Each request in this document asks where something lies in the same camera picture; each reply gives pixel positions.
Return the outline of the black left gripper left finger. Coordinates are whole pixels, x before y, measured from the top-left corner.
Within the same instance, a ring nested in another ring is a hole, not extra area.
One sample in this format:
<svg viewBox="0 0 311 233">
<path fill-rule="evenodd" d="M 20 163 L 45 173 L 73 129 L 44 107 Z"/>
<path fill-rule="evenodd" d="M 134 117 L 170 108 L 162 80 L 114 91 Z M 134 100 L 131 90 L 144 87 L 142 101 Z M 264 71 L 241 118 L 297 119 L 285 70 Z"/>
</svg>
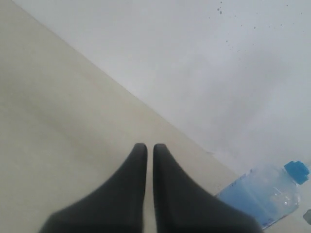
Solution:
<svg viewBox="0 0 311 233">
<path fill-rule="evenodd" d="M 78 202 L 53 213 L 42 233 L 141 233 L 148 152 L 134 145 L 120 168 Z"/>
</svg>

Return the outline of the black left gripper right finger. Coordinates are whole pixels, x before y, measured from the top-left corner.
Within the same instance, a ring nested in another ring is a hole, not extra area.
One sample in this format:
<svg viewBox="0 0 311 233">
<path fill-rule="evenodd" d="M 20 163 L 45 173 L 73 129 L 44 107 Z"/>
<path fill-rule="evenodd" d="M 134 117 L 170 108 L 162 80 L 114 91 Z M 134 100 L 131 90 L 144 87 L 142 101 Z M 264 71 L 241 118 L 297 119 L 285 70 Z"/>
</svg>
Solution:
<svg viewBox="0 0 311 233">
<path fill-rule="evenodd" d="M 153 149 L 153 194 L 159 233 L 261 233 L 259 224 L 199 186 L 165 144 Z"/>
</svg>

